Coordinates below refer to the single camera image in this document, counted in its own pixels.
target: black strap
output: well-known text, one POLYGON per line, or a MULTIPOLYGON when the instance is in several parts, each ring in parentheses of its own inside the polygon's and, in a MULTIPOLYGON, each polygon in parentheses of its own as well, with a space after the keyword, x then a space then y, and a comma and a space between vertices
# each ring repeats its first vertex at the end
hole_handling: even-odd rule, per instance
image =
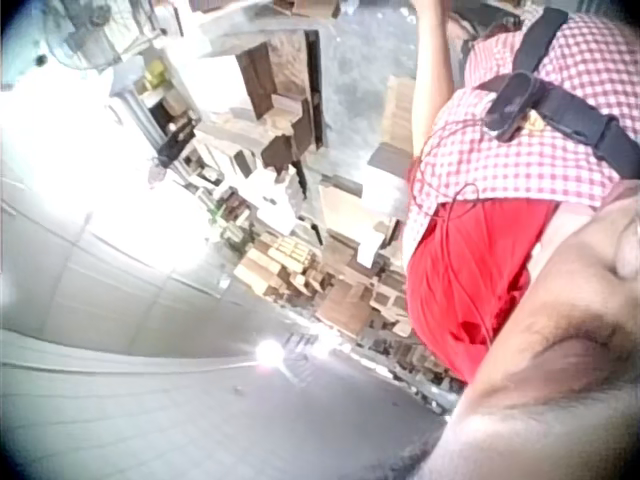
POLYGON ((569 14, 557 8, 545 8, 542 15, 522 37, 520 48, 513 59, 514 72, 534 73, 547 56, 560 28, 569 20, 569 14))
MULTIPOLYGON (((513 71, 535 73, 568 18, 567 12, 546 8, 524 34, 513 60, 513 71)), ((509 77, 498 75, 476 88, 498 93, 509 77)), ((602 114, 562 87, 542 83, 546 94, 534 109, 549 126, 571 140, 591 147, 595 157, 607 162, 620 177, 640 178, 640 145, 627 135, 617 118, 602 114)))
MULTIPOLYGON (((500 75, 477 88, 498 93, 509 75, 500 75)), ((554 130, 574 142, 593 149, 622 178, 640 178, 640 145, 624 131, 617 118, 604 115, 586 100, 557 87, 542 83, 546 94, 534 107, 554 130)))

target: wire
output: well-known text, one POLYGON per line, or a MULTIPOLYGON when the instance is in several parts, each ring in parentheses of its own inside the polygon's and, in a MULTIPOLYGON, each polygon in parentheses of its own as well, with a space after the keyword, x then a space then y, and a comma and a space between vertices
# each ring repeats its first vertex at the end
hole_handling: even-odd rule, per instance
POLYGON ((417 168, 415 168, 412 171, 412 174, 410 175, 410 179, 409 179, 409 188, 410 188, 410 195, 411 195, 411 200, 412 202, 417 205, 424 214, 430 216, 432 219, 440 219, 440 220, 444 220, 444 238, 443 238, 443 243, 442 243, 442 250, 441 250, 441 254, 443 259, 447 262, 447 269, 449 272, 449 277, 452 280, 452 283, 455 283, 458 287, 458 289, 464 294, 465 298, 467 299, 467 301, 469 302, 469 304, 471 305, 472 310, 474 311, 474 313, 476 314, 476 317, 478 319, 478 323, 480 324, 481 328, 482 328, 482 332, 486 338, 487 341, 487 346, 491 346, 492 343, 492 335, 490 334, 490 329, 487 325, 487 322, 485 321, 480 309, 478 308, 478 305, 476 304, 476 302, 473 300, 473 298, 471 298, 471 295, 469 294, 469 292, 467 291, 467 289, 464 287, 462 281, 459 279, 458 275, 456 274, 455 270, 452 268, 452 262, 451 262, 451 251, 449 249, 449 224, 451 222, 451 220, 456 220, 459 218, 462 218, 463 216, 467 215, 473 208, 475 208, 478 205, 481 205, 480 203, 480 189, 478 187, 478 185, 476 185, 475 183, 465 183, 460 189, 458 189, 458 191, 453 195, 453 197, 451 197, 448 194, 445 194, 441 191, 439 191, 438 189, 436 189, 433 185, 431 185, 429 182, 426 181, 425 179, 425 172, 424 172, 424 167, 423 167, 423 161, 427 156, 430 156, 432 154, 432 152, 438 148, 442 142, 444 140, 446 140, 447 138, 449 138, 451 135, 454 135, 466 128, 470 128, 470 127, 475 127, 475 126, 479 126, 482 125, 482 120, 477 119, 477 118, 472 118, 472 119, 463 119, 463 120, 458 120, 456 122, 450 122, 450 123, 445 123, 443 126, 441 126, 440 128, 438 128, 437 130, 435 130, 431 136, 429 137, 429 139, 425 142, 423 148, 422 148, 422 152, 420 154, 419 157, 419 164, 417 165, 417 168), (454 128, 451 132, 447 132, 446 135, 442 135, 441 138, 438 139, 438 141, 436 142, 432 142, 433 138, 436 136, 436 134, 438 134, 439 132, 442 132, 445 128, 449 128, 455 126, 456 128, 454 128), (446 213, 445 216, 440 216, 440 215, 434 215, 432 213, 426 212, 424 211, 424 209, 422 209, 422 205, 417 201, 416 195, 414 193, 414 187, 416 184, 416 180, 418 179, 418 174, 420 174, 420 181, 422 181, 422 184, 426 187, 428 187, 429 189, 433 190, 435 193, 437 193, 438 195, 442 196, 442 197, 447 197, 451 200, 451 205, 446 213), (473 187, 476 190, 476 198, 475 200, 472 201, 471 206, 465 210, 464 212, 462 212, 461 214, 456 215, 455 217, 452 217, 452 212, 453 212, 453 207, 456 203, 456 201, 458 200, 458 197, 469 187, 473 187))
MULTIPOLYGON (((480 196, 480 192, 478 190, 478 186, 475 184, 471 184, 471 183, 466 183, 460 190, 458 190, 458 192, 456 192, 456 194, 454 195, 453 200, 451 201, 451 206, 449 207, 449 211, 447 212, 447 215, 445 216, 445 223, 444 223, 444 238, 442 240, 442 254, 443 257, 445 259, 445 261, 447 262, 447 266, 448 266, 448 271, 449 271, 449 277, 452 278, 455 283, 458 285, 458 288, 460 289, 460 291, 464 294, 464 296, 466 297, 467 301, 469 302, 469 304, 471 305, 471 308, 473 309, 474 313, 476 314, 476 317, 478 318, 478 323, 480 324, 480 326, 482 327, 482 333, 484 334, 486 340, 487 340, 487 346, 491 346, 491 334, 490 334, 490 329, 487 326, 487 322, 485 321, 482 312, 480 312, 480 308, 478 308, 478 305, 476 304, 476 302, 473 300, 473 298, 471 298, 471 295, 469 294, 469 292, 467 291, 467 289, 464 287, 463 283, 460 281, 460 279, 458 278, 458 275, 456 274, 455 270, 452 268, 452 263, 451 263, 451 250, 449 249, 449 221, 451 220, 451 212, 453 211, 453 206, 455 205, 456 200, 458 199, 458 196, 466 189, 466 187, 468 186, 473 186, 476 188, 476 190, 478 191, 478 197, 480 196)), ((471 208, 469 208, 467 211, 464 212, 464 214, 466 215, 471 208)))
POLYGON ((416 166, 416 168, 412 169, 410 176, 409 176, 409 195, 411 198, 411 201, 417 205, 422 212, 431 217, 431 218, 435 218, 435 219, 441 219, 444 220, 445 217, 439 216, 439 215, 434 215, 433 213, 427 212, 422 208, 422 204, 420 202, 418 202, 417 196, 415 194, 415 185, 416 185, 416 181, 420 181, 422 182, 423 186, 426 186, 427 188, 429 188, 430 190, 433 190, 436 194, 442 196, 442 197, 447 197, 450 200, 454 200, 456 199, 464 190, 466 190, 466 188, 470 185, 475 186, 476 191, 478 193, 478 195, 476 196, 476 199, 473 200, 473 204, 469 207, 468 210, 466 210, 465 212, 451 218, 450 220, 455 220, 458 219, 460 217, 463 217, 464 215, 468 214, 471 209, 475 208, 477 202, 480 200, 480 189, 477 187, 477 185, 472 184, 472 183, 466 183, 462 186, 462 188, 460 188, 454 195, 453 197, 441 192, 440 190, 438 190, 437 188, 435 188, 433 185, 431 185, 429 182, 426 181, 425 179, 425 172, 424 172, 424 167, 423 167, 423 161, 425 159, 425 157, 430 156, 431 153, 438 148, 442 142, 446 139, 448 139, 451 135, 455 135, 456 133, 469 128, 469 127, 476 127, 476 126, 480 126, 482 125, 482 120, 478 119, 478 118, 467 118, 467 119, 462 119, 462 120, 457 120, 455 122, 449 122, 449 123, 445 123, 444 125, 442 125, 441 127, 439 127, 437 130, 433 131, 431 136, 429 137, 429 139, 425 142, 424 146, 422 147, 422 152, 420 153, 419 159, 418 159, 418 165, 416 166), (453 129, 453 131, 451 132, 447 132, 446 135, 442 135, 441 138, 438 139, 438 141, 436 141, 435 143, 432 142, 433 138, 436 136, 436 134, 438 134, 439 132, 442 132, 443 130, 445 130, 446 128, 455 126, 456 128, 453 129))

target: white wall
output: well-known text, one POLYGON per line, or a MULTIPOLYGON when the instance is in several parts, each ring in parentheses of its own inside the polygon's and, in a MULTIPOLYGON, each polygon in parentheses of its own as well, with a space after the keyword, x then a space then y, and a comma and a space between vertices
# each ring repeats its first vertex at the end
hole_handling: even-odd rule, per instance
POLYGON ((14 62, 14 89, 0 97, 4 328, 101 351, 191 357, 252 351, 282 332, 275 309, 241 286, 220 288, 230 252, 212 247, 191 264, 153 262, 204 245, 206 213, 189 210, 198 202, 182 192, 162 204, 144 200, 147 210, 128 215, 138 198, 131 192, 147 189, 153 150, 105 109, 110 72, 70 70, 53 58, 27 68, 38 49, 26 47, 42 36, 29 19, 11 37, 14 60, 24 58, 14 62), (187 230, 187 217, 198 224, 194 241, 175 235, 187 230))

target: shoulder strap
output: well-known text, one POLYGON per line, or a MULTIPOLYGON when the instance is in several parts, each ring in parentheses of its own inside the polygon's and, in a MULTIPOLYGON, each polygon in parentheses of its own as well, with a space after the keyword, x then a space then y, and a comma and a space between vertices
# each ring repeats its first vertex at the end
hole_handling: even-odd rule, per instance
POLYGON ((520 48, 513 59, 512 71, 535 73, 547 56, 556 34, 568 20, 569 14, 564 10, 545 8, 522 37, 520 48))

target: red and white checkered shirt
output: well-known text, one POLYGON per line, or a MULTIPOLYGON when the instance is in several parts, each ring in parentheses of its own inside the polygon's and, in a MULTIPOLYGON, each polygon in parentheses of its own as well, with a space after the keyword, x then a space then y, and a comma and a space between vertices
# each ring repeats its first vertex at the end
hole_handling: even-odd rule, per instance
MULTIPOLYGON (((510 73, 524 32, 476 43, 458 90, 436 119, 425 146, 403 234, 407 267, 439 203, 453 198, 537 198, 597 207, 618 175, 589 147, 550 127, 523 131, 511 143, 483 133, 481 119, 495 94, 473 86, 510 73)), ((620 119, 640 139, 640 41, 636 32, 602 18, 571 16, 558 32, 537 76, 562 86, 620 119)))

